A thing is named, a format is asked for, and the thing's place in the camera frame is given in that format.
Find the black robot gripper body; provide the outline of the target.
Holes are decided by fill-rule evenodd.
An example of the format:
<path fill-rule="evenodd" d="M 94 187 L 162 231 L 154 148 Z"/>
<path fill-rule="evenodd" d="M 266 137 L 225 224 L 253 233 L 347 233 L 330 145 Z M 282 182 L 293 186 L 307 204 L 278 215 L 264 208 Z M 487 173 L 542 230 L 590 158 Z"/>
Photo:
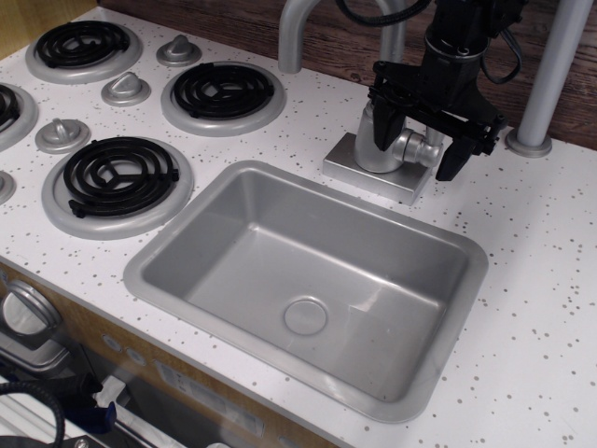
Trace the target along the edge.
<path fill-rule="evenodd" d="M 479 91 L 481 61 L 490 39 L 449 42 L 427 35 L 419 66 L 377 61 L 369 98 L 385 99 L 398 110 L 454 139 L 470 139 L 472 154 L 491 154 L 507 118 Z"/>

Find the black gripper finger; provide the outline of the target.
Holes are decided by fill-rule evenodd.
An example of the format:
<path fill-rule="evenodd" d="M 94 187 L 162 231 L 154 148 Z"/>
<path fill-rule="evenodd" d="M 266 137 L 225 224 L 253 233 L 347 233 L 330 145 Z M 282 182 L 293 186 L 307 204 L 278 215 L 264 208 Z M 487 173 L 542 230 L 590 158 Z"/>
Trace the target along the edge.
<path fill-rule="evenodd" d="M 454 139 L 437 168 L 437 181 L 452 181 L 468 162 L 473 149 L 470 139 Z"/>
<path fill-rule="evenodd" d="M 405 114 L 385 99 L 373 103 L 373 138 L 380 151 L 386 151 L 402 133 Z"/>

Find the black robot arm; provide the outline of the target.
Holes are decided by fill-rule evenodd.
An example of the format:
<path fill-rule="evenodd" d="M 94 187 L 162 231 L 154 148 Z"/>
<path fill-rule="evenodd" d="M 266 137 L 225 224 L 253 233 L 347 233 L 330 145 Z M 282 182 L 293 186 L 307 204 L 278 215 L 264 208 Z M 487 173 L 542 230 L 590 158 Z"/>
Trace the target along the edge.
<path fill-rule="evenodd" d="M 377 61 L 372 101 L 372 138 L 377 153 L 394 149 L 406 119 L 449 136 L 436 173 L 451 181 L 473 155 L 489 154 L 507 117 L 479 91 L 478 76 L 487 71 L 485 52 L 502 36 L 521 53 L 509 32 L 521 20 L 522 1 L 438 1 L 425 36 L 420 65 Z"/>

